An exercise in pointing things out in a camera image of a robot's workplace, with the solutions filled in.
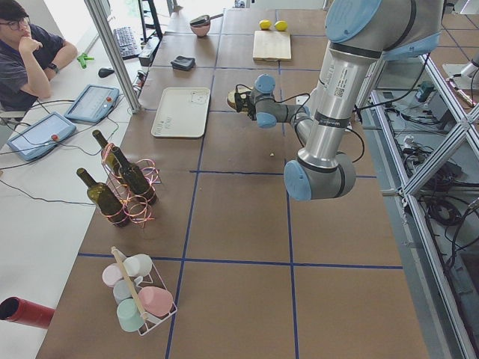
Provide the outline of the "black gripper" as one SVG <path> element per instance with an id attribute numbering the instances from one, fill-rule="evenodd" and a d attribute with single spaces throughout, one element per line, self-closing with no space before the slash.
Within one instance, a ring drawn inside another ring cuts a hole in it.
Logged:
<path id="1" fill-rule="evenodd" d="M 251 120 L 256 120 L 256 109 L 251 101 L 252 89 L 238 84 L 234 90 L 234 105 L 238 113 L 245 112 Z"/>

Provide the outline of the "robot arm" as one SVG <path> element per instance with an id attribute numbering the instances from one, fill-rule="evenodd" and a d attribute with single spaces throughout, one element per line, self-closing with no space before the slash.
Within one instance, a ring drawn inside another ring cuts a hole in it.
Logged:
<path id="1" fill-rule="evenodd" d="M 371 64 L 432 52 L 439 44 L 443 1 L 334 1 L 326 16 L 329 47 L 311 95 L 313 108 L 275 100 L 275 80 L 259 76 L 251 90 L 232 92 L 231 107 L 260 128 L 289 123 L 304 144 L 284 167 L 284 184 L 296 200 L 342 197 L 356 170 L 339 151 Z"/>

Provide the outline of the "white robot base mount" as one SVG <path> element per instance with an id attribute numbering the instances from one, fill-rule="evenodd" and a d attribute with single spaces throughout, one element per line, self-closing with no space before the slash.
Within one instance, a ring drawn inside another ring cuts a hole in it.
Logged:
<path id="1" fill-rule="evenodd" d="M 296 104 L 305 106 L 311 115 L 319 107 L 323 114 L 351 115 L 357 108 L 366 104 L 367 98 L 377 83 L 385 61 L 379 59 L 366 63 L 365 67 L 339 61 L 330 51 L 324 55 L 317 86 L 306 95 L 298 95 Z"/>

